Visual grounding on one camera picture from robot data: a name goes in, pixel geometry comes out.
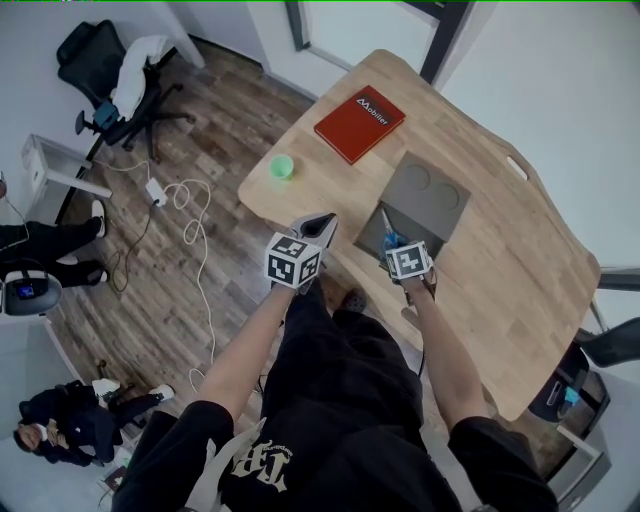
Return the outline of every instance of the black office chair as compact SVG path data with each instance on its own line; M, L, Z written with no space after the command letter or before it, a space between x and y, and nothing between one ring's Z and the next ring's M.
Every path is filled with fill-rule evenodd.
M118 74L125 54L113 23L102 21L94 26L83 22L71 32L56 52L60 64L58 76L79 89L94 109L106 107L107 110L113 110L109 96L118 85ZM102 124L89 123L84 119L84 112L80 112L76 118L76 133L90 128L94 133L100 133L109 146L126 137L122 147L131 151L133 139L144 128L149 159L159 163L160 159L155 155L153 147L153 124L163 119L186 119L193 124L195 117L186 113L159 112L158 109L171 91L182 90L182 84L173 84L163 93L157 69L147 65L144 73L146 90L131 120L113 122L115 116L110 116L111 119L104 122L101 120Z
M529 405L529 411L543 420L560 422L571 407L565 401L568 387L577 391L589 407L598 410L598 401L582 389L589 373L585 354L600 368L640 359L640 317L599 335L580 329L553 375Z

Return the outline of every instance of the white cloth on chair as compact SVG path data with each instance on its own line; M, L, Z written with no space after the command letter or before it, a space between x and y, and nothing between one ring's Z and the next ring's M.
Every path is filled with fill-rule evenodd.
M144 97L144 66L147 60L149 64L157 64L172 47L166 36L147 36L136 39L127 50L111 100L125 121L133 117Z

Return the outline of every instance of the gray tray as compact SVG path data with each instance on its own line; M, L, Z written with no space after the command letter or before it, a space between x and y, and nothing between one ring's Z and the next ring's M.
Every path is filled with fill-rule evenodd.
M424 240L435 259L451 238L469 200L469 192L412 153L405 153L380 201L356 239L356 246L380 257L385 207L394 229L408 240Z

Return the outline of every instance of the wooden table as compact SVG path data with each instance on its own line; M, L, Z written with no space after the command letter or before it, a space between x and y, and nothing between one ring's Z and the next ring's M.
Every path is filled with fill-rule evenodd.
M407 117L351 166L313 127L365 85ZM384 321L421 349L419 332L402 316L402 290L375 258L353 245L406 151L471 192L436 260L436 302L471 353L499 412L514 420L573 339L600 267L568 229L535 170L510 144L456 109L403 60L378 50L282 136L242 183L240 199L282 226L302 215L335 212L339 225L331 254L365 289ZM269 176L268 163L279 153L294 159L290 182ZM528 179L513 170L509 158Z

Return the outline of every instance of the sneaker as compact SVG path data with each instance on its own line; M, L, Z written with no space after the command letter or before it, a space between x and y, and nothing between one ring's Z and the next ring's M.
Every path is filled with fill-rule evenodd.
M345 295L338 309L353 313L362 313L367 307L367 294L360 288L354 288Z
M100 219L100 231L96 233L96 238L103 238L104 235L107 234L107 225L105 222L104 205L102 204L102 201L95 199L93 203L91 203L91 216L98 217Z
M73 254L67 254L58 260L58 263L61 265L77 265L78 257Z
M107 403L113 394L120 388L119 382L109 379L94 380L91 385L93 386L93 392L96 396L102 398Z
M160 401L164 402L165 400L170 400L174 396L176 396L175 392L168 384L160 384L157 388L149 391L150 395L158 395L160 397Z

